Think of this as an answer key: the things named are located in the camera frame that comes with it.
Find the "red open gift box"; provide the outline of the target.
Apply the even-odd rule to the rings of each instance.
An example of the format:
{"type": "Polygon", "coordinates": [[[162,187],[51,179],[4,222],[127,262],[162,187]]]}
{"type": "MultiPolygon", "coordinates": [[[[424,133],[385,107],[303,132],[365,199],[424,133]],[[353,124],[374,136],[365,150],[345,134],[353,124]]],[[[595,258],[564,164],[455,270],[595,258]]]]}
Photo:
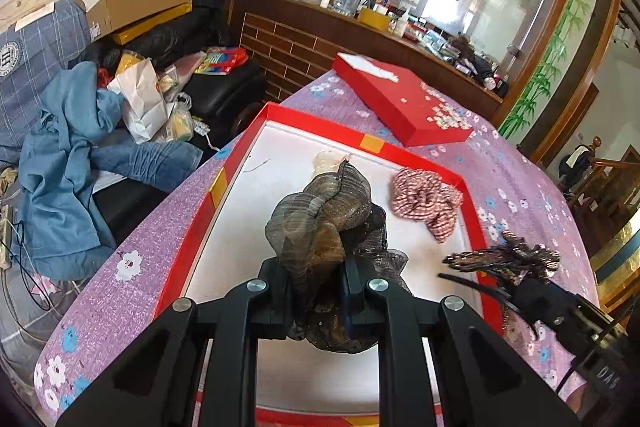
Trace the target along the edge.
{"type": "Polygon", "coordinates": [[[360,219],[343,187],[328,196],[300,193],[279,208],[268,231],[274,256],[257,277],[224,297],[196,303],[186,295],[198,252],[232,192],[245,154],[268,122],[300,131],[317,118],[269,104],[218,172],[184,236],[160,293],[152,333],[164,343],[152,398],[164,426],[251,426],[256,421],[260,340],[282,340],[300,308],[311,272],[336,275],[346,331],[378,342],[380,422],[384,426],[493,426],[498,399],[483,372],[497,354],[498,309],[473,310],[462,298],[411,296],[380,277],[341,238],[360,219]]]}

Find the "red plaid fabric scrunchie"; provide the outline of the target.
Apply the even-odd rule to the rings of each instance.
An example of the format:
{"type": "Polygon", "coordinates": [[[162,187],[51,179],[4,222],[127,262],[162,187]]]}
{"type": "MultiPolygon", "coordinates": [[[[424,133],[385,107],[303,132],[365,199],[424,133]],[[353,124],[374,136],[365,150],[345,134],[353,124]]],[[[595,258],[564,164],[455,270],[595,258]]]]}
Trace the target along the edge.
{"type": "Polygon", "coordinates": [[[399,218],[423,222],[443,244],[454,233],[464,196],[435,171],[402,169],[392,181],[390,208],[399,218]]]}

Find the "bamboo wall painting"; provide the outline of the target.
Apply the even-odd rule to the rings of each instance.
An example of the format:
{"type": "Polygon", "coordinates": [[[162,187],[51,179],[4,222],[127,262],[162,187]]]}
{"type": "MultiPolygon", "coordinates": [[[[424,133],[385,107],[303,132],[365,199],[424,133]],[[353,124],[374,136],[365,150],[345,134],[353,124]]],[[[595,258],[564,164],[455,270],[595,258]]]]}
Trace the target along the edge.
{"type": "Polygon", "coordinates": [[[566,0],[532,78],[497,129],[506,141],[520,144],[559,89],[584,38],[596,1],[566,0]]]}

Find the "blue denim clothing pile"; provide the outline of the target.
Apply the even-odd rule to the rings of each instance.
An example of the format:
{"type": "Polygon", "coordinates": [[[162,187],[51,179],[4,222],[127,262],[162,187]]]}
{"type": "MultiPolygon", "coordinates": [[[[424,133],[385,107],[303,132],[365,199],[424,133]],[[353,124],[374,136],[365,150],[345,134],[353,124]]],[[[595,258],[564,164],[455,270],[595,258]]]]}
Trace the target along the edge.
{"type": "Polygon", "coordinates": [[[93,199],[96,172],[170,193],[201,165],[203,152],[191,143],[138,144],[118,131],[122,104],[121,94],[99,88],[93,62],[61,70],[43,91],[18,181],[23,243],[35,271],[51,280],[88,279],[117,247],[93,199]]]}

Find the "white paper bag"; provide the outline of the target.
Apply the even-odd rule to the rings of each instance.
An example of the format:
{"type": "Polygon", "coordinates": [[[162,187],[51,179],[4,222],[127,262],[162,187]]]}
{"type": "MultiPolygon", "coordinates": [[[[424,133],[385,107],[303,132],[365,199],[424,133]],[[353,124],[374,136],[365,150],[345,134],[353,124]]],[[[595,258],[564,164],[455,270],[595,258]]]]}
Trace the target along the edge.
{"type": "Polygon", "coordinates": [[[157,89],[157,75],[149,58],[121,72],[107,89],[124,97],[122,119],[137,144],[150,142],[168,121],[167,106],[157,89]]]}

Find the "wooden stair railing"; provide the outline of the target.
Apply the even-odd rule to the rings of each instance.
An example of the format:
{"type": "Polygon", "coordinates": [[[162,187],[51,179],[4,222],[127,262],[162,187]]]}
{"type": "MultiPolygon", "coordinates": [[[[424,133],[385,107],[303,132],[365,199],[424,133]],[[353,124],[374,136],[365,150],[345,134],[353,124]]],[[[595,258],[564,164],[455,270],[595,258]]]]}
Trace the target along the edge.
{"type": "Polygon", "coordinates": [[[591,258],[639,207],[639,152],[632,145],[620,160],[599,156],[600,136],[578,144],[559,162],[558,187],[591,258]]]}

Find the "wooden dresser counter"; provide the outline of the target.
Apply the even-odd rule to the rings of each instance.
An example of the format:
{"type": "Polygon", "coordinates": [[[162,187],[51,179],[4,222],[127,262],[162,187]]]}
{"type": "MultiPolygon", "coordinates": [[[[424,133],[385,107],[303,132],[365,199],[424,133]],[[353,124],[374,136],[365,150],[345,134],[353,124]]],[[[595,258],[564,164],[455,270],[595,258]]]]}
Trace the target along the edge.
{"type": "Polygon", "coordinates": [[[265,73],[265,99],[282,102],[329,72],[337,53],[361,54],[412,70],[489,120],[502,100],[414,43],[299,0],[230,0],[231,41],[265,73]]]}

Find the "red gift box lid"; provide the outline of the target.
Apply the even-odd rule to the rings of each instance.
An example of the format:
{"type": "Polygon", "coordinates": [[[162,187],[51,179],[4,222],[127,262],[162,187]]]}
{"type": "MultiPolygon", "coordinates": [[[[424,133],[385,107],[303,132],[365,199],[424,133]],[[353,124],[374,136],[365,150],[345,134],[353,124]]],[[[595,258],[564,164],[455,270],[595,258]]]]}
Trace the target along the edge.
{"type": "Polygon", "coordinates": [[[463,142],[472,122],[411,70],[341,52],[333,70],[405,147],[463,142]]]}

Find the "clear flower hair clip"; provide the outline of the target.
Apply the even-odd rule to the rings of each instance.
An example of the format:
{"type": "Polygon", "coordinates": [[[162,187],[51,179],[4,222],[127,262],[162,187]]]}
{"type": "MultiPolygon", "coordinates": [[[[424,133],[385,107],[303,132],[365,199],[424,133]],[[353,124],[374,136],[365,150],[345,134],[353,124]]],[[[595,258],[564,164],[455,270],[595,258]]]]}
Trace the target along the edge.
{"type": "Polygon", "coordinates": [[[314,164],[314,176],[319,174],[337,172],[340,169],[341,163],[345,160],[349,160],[350,154],[343,154],[336,150],[322,150],[314,156],[312,163],[314,164]]]}

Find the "black rhinestone hair claw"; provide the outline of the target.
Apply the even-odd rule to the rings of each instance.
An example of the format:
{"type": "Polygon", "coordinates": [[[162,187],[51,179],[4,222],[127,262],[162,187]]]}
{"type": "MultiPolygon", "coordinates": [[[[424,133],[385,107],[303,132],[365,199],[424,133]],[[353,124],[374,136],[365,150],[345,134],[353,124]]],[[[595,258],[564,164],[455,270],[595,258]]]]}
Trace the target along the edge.
{"type": "Polygon", "coordinates": [[[473,282],[461,275],[438,273],[440,279],[479,291],[503,306],[518,311],[513,302],[515,289],[523,281],[546,281],[558,271],[561,255],[541,244],[529,246],[523,237],[513,232],[501,233],[502,242],[478,251],[465,251],[447,256],[442,263],[460,273],[483,273],[496,282],[495,286],[473,282]]]}

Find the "brown organza scrunchie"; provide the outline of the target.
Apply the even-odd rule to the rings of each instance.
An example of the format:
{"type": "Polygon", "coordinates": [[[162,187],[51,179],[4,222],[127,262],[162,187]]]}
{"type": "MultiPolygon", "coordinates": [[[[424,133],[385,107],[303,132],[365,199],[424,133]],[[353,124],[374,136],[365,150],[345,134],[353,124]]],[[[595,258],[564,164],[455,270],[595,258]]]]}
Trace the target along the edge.
{"type": "Polygon", "coordinates": [[[401,272],[409,257],[388,247],[386,212],[372,202],[361,172],[345,160],[337,172],[315,176],[303,191],[278,202],[265,236],[292,279],[288,337],[349,355],[373,347],[374,338],[352,337],[343,322],[345,260],[349,254],[367,259],[378,277],[407,289],[401,272]]]}

